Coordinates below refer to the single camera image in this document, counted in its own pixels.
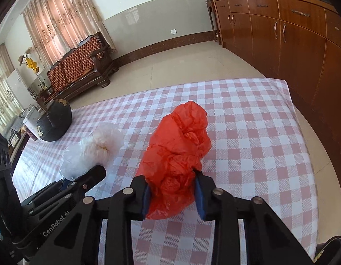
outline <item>cabinet door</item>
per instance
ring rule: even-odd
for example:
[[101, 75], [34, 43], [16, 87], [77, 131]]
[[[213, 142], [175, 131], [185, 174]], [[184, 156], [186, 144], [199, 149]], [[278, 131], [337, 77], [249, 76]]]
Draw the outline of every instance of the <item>cabinet door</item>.
[[252, 63], [253, 44], [251, 36], [250, 15], [243, 13], [231, 13], [234, 29], [236, 53], [243, 60]]
[[229, 46], [234, 47], [234, 33], [233, 33], [233, 22], [231, 13], [219, 12], [219, 25], [221, 27], [220, 32], [222, 35], [222, 40]]
[[326, 38], [281, 21], [279, 78], [311, 104], [321, 74]]
[[327, 41], [324, 70], [312, 108], [319, 113], [341, 148], [341, 48]]
[[280, 20], [250, 15], [253, 35], [253, 66], [265, 77], [277, 78], [280, 58]]

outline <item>refrigerator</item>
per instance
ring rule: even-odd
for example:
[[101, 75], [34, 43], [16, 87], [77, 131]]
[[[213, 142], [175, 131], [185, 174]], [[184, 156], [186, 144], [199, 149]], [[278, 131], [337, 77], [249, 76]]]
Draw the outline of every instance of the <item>refrigerator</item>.
[[37, 106], [37, 101], [30, 95], [24, 80], [15, 69], [6, 80], [11, 92], [22, 105], [23, 108], [28, 108], [31, 104]]

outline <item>curtain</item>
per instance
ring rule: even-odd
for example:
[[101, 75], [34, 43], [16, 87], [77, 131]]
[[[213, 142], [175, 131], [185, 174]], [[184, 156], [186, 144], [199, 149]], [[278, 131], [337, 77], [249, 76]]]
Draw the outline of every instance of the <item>curtain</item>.
[[33, 45], [46, 68], [89, 35], [101, 32], [115, 50], [91, 0], [31, 0], [23, 17]]
[[9, 121], [23, 111], [6, 82], [14, 67], [8, 56], [5, 44], [0, 45], [0, 133], [3, 132]]

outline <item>screw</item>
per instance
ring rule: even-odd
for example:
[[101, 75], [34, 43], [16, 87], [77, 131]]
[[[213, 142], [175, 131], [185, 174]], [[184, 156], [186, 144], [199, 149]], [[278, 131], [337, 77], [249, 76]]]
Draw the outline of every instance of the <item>screw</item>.
[[261, 197], [255, 196], [253, 198], [253, 201], [255, 204], [262, 204], [264, 202], [264, 200]]
[[213, 190], [213, 193], [216, 194], [216, 195], [222, 195], [223, 194], [223, 189], [222, 188], [215, 188]]
[[83, 198], [84, 204], [90, 204], [92, 201], [93, 201], [93, 197], [91, 197], [91, 196], [87, 196], [87, 197]]
[[131, 187], [126, 187], [123, 189], [123, 194], [129, 195], [132, 192], [134, 192], [134, 190]]

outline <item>table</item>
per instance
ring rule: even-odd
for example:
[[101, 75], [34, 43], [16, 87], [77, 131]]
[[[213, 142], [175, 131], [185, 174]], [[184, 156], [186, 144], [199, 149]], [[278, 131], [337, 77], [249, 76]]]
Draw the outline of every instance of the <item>table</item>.
[[[215, 80], [149, 90], [73, 111], [66, 134], [56, 142], [30, 140], [13, 175], [21, 200], [61, 178], [64, 149], [104, 121], [119, 125], [125, 145], [106, 179], [88, 192], [105, 198], [129, 186], [150, 136], [163, 116], [193, 100], [208, 114], [212, 149], [203, 172], [232, 195], [262, 196], [311, 257], [318, 229], [314, 173], [285, 81]], [[200, 220], [193, 203], [166, 220], [132, 222], [135, 264], [210, 264], [214, 223]], [[242, 260], [245, 239], [240, 223]], [[106, 226], [101, 232], [104, 248]], [[99, 261], [103, 264], [103, 254]]]
[[[213, 0], [206, 0], [206, 6], [207, 6], [207, 10], [209, 11], [209, 15], [210, 15], [213, 38], [215, 39], [215, 42], [218, 39], [219, 45], [221, 45], [221, 37], [219, 35], [219, 27], [218, 27], [218, 22], [217, 22], [217, 18], [216, 18], [215, 3], [213, 2]], [[212, 19], [212, 15], [211, 15], [212, 12], [215, 14], [216, 30], [215, 30], [215, 27], [213, 26], [213, 19]]]

